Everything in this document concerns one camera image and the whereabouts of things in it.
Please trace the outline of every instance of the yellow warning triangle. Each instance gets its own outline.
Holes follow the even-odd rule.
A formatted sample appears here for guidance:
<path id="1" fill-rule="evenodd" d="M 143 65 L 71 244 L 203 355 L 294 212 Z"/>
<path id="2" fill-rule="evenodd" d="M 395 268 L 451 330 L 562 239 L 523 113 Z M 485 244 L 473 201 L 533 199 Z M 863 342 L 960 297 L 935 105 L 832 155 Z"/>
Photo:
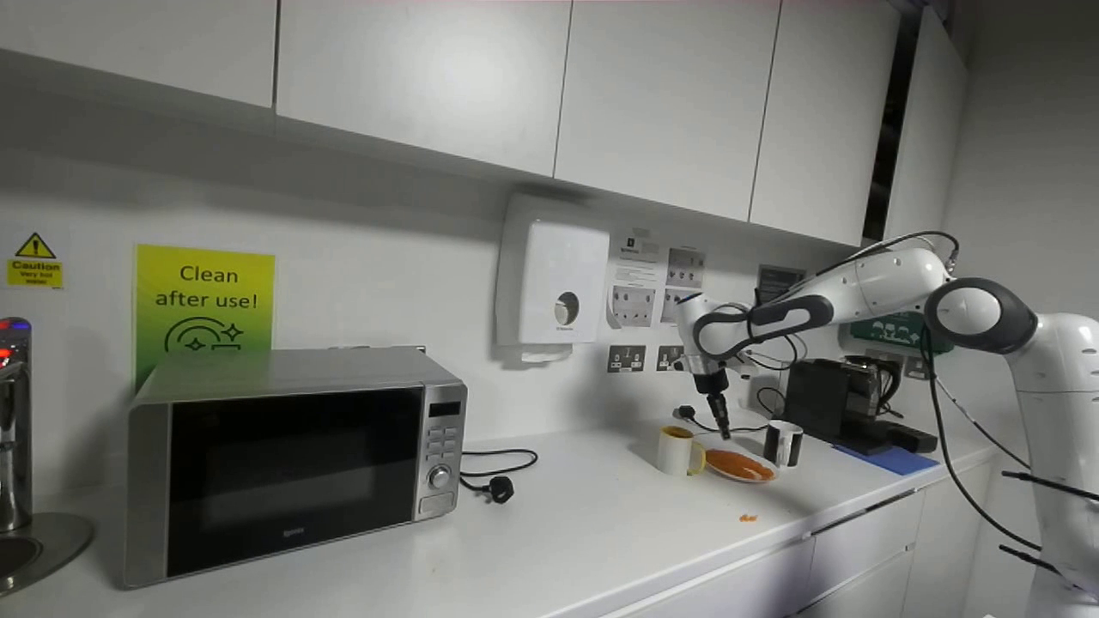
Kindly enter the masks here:
<path id="1" fill-rule="evenodd" d="M 40 239 L 40 232 L 32 232 L 14 258 L 55 258 L 55 251 Z"/>

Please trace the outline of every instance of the white wall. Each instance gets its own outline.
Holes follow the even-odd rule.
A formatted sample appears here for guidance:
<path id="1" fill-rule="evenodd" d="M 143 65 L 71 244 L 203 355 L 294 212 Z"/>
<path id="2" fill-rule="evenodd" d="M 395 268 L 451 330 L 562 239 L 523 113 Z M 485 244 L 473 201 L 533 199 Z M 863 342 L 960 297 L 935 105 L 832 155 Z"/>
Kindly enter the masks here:
<path id="1" fill-rule="evenodd" d="M 1044 311 L 1099 314 L 1099 2 L 981 0 L 947 228 L 960 271 L 1020 291 Z M 968 390 L 1012 417 L 1001 365 L 974 360 L 997 387 Z M 993 509 L 1031 528 L 1031 492 L 997 484 Z M 1031 566 L 989 531 L 968 614 L 1023 614 Z"/>
<path id="2" fill-rule="evenodd" d="M 65 265 L 60 291 L 0 291 L 3 314 L 33 323 L 38 500 L 117 476 L 133 387 L 136 244 L 274 252 L 274 347 L 423 342 L 470 384 L 470 440 L 606 421 L 635 433 L 642 417 L 693 397 L 685 373 L 651 373 L 651 360 L 644 373 L 606 378 L 605 347 L 541 370 L 499 360 L 492 297 L 514 183 L 3 91 L 0 226 L 40 228 Z M 757 258 L 825 265 L 795 239 L 751 239 L 714 218 L 635 218 L 615 207 L 596 216 L 706 251 L 706 291 L 718 297 L 745 302 Z M 664 327 L 606 341 L 676 337 Z"/>

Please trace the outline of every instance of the white countertop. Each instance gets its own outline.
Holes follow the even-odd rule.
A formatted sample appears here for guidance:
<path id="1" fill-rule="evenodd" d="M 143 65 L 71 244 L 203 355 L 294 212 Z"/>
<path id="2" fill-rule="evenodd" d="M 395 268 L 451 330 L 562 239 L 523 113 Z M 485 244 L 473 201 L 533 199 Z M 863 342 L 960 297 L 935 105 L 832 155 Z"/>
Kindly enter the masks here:
<path id="1" fill-rule="evenodd" d="M 0 600 L 3 618 L 523 618 L 601 614 L 606 593 L 685 581 L 714 561 L 799 540 L 873 500 L 943 476 L 941 468 L 896 476 L 808 440 L 799 468 L 769 484 L 714 474 L 665 476 L 648 440 L 571 433 L 508 440 L 534 447 L 534 471 L 514 474 L 508 505 L 464 492 L 457 511 L 341 543 L 282 552 L 143 589 L 117 589 L 121 528 L 104 517 L 95 545 L 60 573 Z M 965 433 L 954 460 L 985 454 Z"/>

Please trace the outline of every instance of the microwave dial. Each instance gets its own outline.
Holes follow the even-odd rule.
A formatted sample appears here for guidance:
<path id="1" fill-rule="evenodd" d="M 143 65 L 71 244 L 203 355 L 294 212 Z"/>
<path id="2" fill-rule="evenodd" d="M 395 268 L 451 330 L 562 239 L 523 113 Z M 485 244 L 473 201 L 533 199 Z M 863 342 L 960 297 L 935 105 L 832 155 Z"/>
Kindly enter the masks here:
<path id="1" fill-rule="evenodd" d="M 430 484 L 433 492 L 443 492 L 443 488 L 452 484 L 452 474 L 451 474 L 446 468 L 437 468 L 437 471 L 425 476 L 425 484 Z"/>

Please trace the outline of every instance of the upper cabinet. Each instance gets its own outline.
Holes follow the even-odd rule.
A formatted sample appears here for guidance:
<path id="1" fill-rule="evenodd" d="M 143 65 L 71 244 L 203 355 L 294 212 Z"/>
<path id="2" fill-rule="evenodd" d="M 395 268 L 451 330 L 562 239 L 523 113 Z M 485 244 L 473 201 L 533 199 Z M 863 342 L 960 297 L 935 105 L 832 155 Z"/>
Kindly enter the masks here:
<path id="1" fill-rule="evenodd" d="M 965 61 L 935 11 L 920 16 L 915 59 L 906 89 L 887 235 L 943 224 L 965 105 Z"/>
<path id="2" fill-rule="evenodd" d="M 274 0 L 0 0 L 0 46 L 272 105 Z"/>
<path id="3" fill-rule="evenodd" d="M 781 0 L 751 224 L 863 244 L 901 11 Z"/>
<path id="4" fill-rule="evenodd" d="M 571 0 L 282 0 L 291 119 L 549 175 Z"/>
<path id="5" fill-rule="evenodd" d="M 556 177 L 749 218 L 776 12 L 574 0 Z"/>

